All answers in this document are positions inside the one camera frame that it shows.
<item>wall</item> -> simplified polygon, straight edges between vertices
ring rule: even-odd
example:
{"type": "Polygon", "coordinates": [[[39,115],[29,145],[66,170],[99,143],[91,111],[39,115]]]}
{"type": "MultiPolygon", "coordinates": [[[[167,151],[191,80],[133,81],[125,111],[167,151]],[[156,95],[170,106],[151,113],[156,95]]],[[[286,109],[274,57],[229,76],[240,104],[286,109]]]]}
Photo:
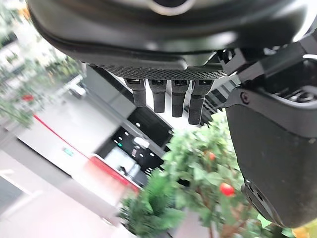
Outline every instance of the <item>wall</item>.
{"type": "MultiPolygon", "coordinates": [[[[118,129],[135,107],[90,68],[84,83],[88,89],[86,98],[77,99],[66,93],[37,115],[72,146],[90,155],[118,129]],[[104,104],[113,107],[118,114],[104,108],[104,104]]],[[[18,138],[46,158],[67,147],[38,121],[34,121],[18,138]]]]}

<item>red fruit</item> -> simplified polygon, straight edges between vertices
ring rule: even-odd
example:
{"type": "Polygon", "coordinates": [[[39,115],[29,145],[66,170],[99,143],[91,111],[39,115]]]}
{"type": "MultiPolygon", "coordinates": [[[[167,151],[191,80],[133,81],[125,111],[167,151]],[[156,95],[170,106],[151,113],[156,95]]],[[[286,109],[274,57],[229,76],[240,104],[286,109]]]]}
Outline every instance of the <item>red fruit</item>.
{"type": "Polygon", "coordinates": [[[209,159],[214,160],[216,158],[216,155],[214,155],[213,152],[209,152],[209,159]]]}
{"type": "Polygon", "coordinates": [[[22,100],[26,102],[31,102],[34,100],[34,97],[32,95],[24,95],[22,96],[22,100]]]}
{"type": "Polygon", "coordinates": [[[231,197],[234,195],[234,188],[225,182],[220,184],[219,190],[223,195],[227,197],[231,197]]]}

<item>floor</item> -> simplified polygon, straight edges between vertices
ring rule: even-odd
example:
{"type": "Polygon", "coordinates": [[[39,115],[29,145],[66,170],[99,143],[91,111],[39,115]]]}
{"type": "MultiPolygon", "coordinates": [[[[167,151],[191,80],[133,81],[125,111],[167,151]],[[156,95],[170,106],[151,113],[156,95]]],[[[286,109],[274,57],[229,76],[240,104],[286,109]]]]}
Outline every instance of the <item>floor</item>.
{"type": "MultiPolygon", "coordinates": [[[[113,206],[18,140],[0,151],[0,175],[8,170],[13,173],[7,178],[28,195],[0,215],[0,238],[133,237],[114,216],[113,206]]],[[[171,234],[174,238],[208,237],[197,214],[190,212],[171,234]]]]}
{"type": "Polygon", "coordinates": [[[52,173],[45,175],[43,170],[42,178],[4,151],[0,151],[0,158],[0,173],[9,171],[6,177],[25,191],[14,205],[1,214],[1,238],[130,237],[123,227],[108,224],[58,189],[70,187],[72,179],[68,176],[53,178],[52,173]]]}

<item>light fixture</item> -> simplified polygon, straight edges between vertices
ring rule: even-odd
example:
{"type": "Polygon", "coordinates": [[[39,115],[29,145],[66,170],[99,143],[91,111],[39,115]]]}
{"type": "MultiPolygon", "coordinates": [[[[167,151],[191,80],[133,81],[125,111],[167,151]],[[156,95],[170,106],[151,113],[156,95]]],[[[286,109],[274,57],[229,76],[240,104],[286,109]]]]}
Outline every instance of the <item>light fixture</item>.
{"type": "Polygon", "coordinates": [[[141,137],[135,137],[133,141],[137,143],[138,145],[141,145],[143,148],[148,148],[150,145],[150,143],[147,140],[141,137]]]}

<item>potted plant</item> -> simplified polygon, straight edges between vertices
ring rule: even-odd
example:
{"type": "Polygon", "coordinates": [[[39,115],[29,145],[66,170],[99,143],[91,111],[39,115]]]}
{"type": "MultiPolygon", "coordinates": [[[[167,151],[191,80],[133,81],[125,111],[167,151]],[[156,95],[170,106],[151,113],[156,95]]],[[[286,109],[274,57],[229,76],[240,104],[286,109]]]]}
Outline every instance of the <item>potted plant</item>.
{"type": "Polygon", "coordinates": [[[184,214],[174,208],[174,189],[168,177],[154,170],[136,198],[122,202],[118,217],[124,227],[140,238],[152,238],[179,225],[184,214]]]}
{"type": "Polygon", "coordinates": [[[240,191],[244,179],[225,112],[201,128],[176,131],[168,147],[162,167],[176,188],[176,207],[199,213],[210,238],[272,237],[240,191]]]}

